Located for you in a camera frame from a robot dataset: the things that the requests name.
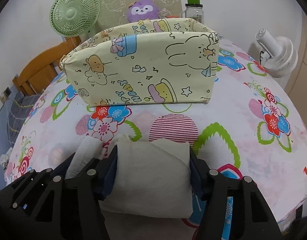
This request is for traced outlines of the green desk fan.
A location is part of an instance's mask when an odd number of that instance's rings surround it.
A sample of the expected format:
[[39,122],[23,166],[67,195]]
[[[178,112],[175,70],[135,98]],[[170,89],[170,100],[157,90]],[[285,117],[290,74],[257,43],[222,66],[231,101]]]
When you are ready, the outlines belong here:
[[100,0],[55,0],[49,12],[53,30],[63,37],[94,32],[100,15]]

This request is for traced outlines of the grey plaid pillow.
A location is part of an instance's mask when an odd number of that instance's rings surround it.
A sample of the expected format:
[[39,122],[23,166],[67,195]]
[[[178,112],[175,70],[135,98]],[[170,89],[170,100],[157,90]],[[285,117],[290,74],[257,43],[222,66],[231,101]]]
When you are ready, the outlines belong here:
[[41,94],[26,96],[22,92],[16,94],[8,114],[8,128],[11,133],[20,132],[21,127],[40,96]]

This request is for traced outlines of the glass mason jar mug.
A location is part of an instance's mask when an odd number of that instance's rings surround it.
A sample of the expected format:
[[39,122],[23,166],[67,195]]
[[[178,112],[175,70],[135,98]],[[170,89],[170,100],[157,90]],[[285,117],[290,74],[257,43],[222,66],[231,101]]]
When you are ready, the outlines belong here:
[[186,9],[180,13],[181,18],[192,18],[200,23],[204,23],[204,10],[202,4],[185,4]]

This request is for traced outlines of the yellow cartoon fabric basket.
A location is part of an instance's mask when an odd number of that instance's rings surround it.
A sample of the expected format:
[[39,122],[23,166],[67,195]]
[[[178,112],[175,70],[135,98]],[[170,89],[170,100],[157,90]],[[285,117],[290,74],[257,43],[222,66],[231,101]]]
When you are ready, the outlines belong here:
[[60,65],[88,105],[207,103],[217,33],[191,18],[140,20],[97,33]]

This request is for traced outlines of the white cloth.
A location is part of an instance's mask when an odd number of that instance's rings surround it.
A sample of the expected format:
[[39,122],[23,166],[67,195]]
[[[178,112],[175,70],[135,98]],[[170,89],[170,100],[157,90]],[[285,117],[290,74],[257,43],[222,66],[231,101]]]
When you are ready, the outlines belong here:
[[102,210],[155,218],[188,218],[193,212],[188,142],[133,142],[117,137],[117,172]]
[[100,158],[102,145],[98,138],[85,136],[66,171],[65,179],[76,177],[93,158]]

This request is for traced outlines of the purple plush toy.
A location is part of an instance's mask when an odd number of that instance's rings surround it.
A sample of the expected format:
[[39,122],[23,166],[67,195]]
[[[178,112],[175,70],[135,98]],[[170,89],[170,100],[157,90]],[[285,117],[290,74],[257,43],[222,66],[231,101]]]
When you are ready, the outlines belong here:
[[129,23],[146,19],[155,20],[159,18],[159,11],[153,0],[136,1],[128,7],[127,20]]

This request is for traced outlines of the white standing fan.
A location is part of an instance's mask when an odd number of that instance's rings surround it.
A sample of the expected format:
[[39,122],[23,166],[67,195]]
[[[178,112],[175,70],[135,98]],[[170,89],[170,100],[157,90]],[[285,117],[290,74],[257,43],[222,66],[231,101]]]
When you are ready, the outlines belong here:
[[260,64],[272,77],[285,77],[296,68],[298,53],[289,38],[273,37],[269,31],[261,29],[256,34],[256,41],[262,48]]

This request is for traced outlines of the floral tablecloth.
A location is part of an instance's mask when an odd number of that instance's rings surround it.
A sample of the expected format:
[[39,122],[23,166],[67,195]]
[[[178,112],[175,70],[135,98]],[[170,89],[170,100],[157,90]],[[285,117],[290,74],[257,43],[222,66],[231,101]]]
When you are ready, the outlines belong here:
[[132,141],[188,142],[210,168],[252,177],[287,232],[307,197],[307,129],[283,88],[243,50],[221,40],[209,103],[89,107],[64,74],[41,94],[19,133],[4,173],[11,183],[34,169],[55,168],[87,135],[107,148]]

